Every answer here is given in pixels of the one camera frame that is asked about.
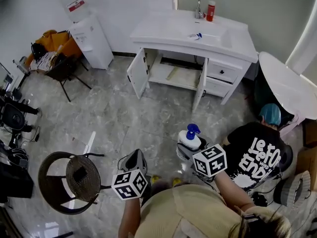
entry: open cabinet door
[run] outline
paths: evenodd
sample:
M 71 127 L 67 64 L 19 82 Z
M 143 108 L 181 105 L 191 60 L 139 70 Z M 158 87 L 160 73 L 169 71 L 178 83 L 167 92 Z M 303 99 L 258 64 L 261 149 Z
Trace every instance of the open cabinet door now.
M 132 63 L 130 64 L 127 73 L 133 89 L 140 99 L 149 81 L 149 71 L 144 49 L 140 49 L 140 51 L 137 53 Z
M 200 75 L 200 78 L 199 78 L 197 92 L 196 92 L 196 96 L 194 99 L 193 112 L 195 112 L 196 108 L 198 107 L 199 101 L 202 98 L 205 87 L 206 87 L 207 68 L 208 68 L 208 58 L 205 58 L 203 71 L 202 71 L 202 74 Z

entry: small blue object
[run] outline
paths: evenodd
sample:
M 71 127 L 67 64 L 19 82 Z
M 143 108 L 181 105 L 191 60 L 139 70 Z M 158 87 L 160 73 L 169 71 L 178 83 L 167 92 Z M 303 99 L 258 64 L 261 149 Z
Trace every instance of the small blue object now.
M 195 138 L 195 133 L 200 133 L 198 126 L 194 123 L 190 123 L 187 126 L 188 132 L 186 134 L 186 138 L 189 140 L 193 140 Z
M 279 126 L 281 124 L 281 110 L 277 104 L 269 103 L 263 106 L 259 116 L 264 117 L 264 121 L 268 124 Z

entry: red bottle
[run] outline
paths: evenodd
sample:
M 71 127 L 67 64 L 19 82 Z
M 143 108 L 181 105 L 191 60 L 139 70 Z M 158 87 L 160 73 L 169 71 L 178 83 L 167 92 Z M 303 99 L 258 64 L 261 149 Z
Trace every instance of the red bottle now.
M 206 20 L 212 22 L 213 20 L 213 15 L 214 15 L 214 8 L 216 6 L 216 2 L 210 0 L 208 4 L 208 12 L 206 16 Z

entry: beige shirt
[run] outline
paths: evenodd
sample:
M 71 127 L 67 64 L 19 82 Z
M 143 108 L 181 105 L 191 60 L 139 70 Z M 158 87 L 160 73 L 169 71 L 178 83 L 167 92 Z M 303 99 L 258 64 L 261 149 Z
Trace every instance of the beige shirt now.
M 246 213 L 268 218 L 274 214 L 259 206 Z M 146 202 L 135 238 L 190 237 L 180 235 L 180 230 L 195 232 L 190 226 L 200 233 L 196 237 L 227 238 L 231 228 L 240 222 L 241 217 L 226 206 L 218 193 L 205 186 L 189 184 L 162 191 Z M 285 219 L 285 228 L 289 227 Z

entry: white sink vanity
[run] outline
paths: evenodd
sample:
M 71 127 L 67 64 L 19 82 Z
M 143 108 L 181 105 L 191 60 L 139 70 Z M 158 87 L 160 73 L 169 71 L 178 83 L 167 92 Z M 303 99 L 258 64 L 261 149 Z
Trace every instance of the white sink vanity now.
M 188 38 L 198 33 L 202 38 Z M 248 25 L 217 16 L 208 22 L 194 18 L 192 11 L 152 13 L 130 37 L 140 47 L 127 70 L 138 98 L 148 82 L 191 89 L 196 91 L 193 112 L 204 93 L 222 97 L 225 104 L 251 63 L 258 61 Z M 161 63 L 162 51 L 203 57 L 203 69 Z

